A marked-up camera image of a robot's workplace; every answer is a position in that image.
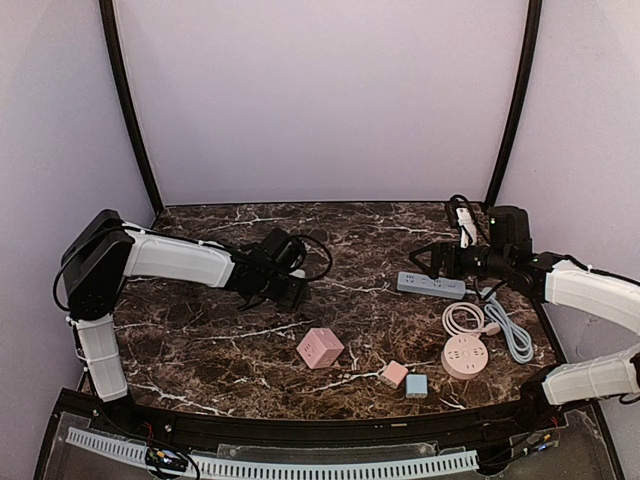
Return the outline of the blue power strip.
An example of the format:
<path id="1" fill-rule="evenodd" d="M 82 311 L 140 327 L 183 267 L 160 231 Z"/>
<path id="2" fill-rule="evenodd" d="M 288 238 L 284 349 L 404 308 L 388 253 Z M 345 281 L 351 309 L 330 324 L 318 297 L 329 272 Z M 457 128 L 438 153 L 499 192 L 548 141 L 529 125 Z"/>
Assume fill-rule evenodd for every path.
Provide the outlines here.
<path id="1" fill-rule="evenodd" d="M 452 300 L 462 300 L 466 295 L 466 285 L 462 280 L 446 278 L 434 280 L 424 274 L 404 271 L 398 273 L 397 290 Z"/>

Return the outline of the pink cube socket adapter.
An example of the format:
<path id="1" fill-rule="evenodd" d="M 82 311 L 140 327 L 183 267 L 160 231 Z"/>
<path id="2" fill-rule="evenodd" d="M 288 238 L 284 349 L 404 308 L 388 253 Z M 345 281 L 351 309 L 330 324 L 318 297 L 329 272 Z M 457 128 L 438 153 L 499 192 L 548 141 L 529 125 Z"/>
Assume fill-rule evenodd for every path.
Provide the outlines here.
<path id="1" fill-rule="evenodd" d="M 329 328 L 310 329 L 296 348 L 312 370 L 331 367 L 343 350 L 344 345 Z"/>

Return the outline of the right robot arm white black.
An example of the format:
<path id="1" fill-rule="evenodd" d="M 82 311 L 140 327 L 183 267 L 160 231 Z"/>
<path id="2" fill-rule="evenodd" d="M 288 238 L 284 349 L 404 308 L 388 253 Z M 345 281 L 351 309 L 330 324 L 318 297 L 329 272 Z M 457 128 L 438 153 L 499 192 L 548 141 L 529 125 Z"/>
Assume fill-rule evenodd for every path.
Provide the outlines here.
<path id="1" fill-rule="evenodd" d="M 475 217 L 454 211 L 459 242 L 433 242 L 409 254 L 410 261 L 432 279 L 496 279 L 536 302 L 570 307 L 639 332 L 639 284 L 595 269 L 571 255 L 534 253 L 525 210 L 515 206 L 488 211 L 489 234 L 473 241 Z M 574 401 L 629 395 L 639 397 L 639 348 L 574 364 L 547 368 L 526 382 L 524 398 L 559 406 Z"/>

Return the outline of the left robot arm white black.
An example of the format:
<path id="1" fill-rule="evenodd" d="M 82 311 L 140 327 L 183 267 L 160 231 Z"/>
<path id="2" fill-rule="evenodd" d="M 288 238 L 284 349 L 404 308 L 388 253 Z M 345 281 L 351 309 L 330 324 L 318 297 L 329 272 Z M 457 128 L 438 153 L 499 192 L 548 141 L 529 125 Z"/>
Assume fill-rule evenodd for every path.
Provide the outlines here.
<path id="1" fill-rule="evenodd" d="M 275 228 L 244 245 L 160 233 L 99 212 L 64 252 L 52 284 L 56 306 L 73 330 L 79 359 L 104 402 L 126 397 L 114 314 L 124 288 L 138 280 L 195 284 L 237 294 L 244 310 L 266 301 L 287 309 L 305 298 L 301 237 Z"/>

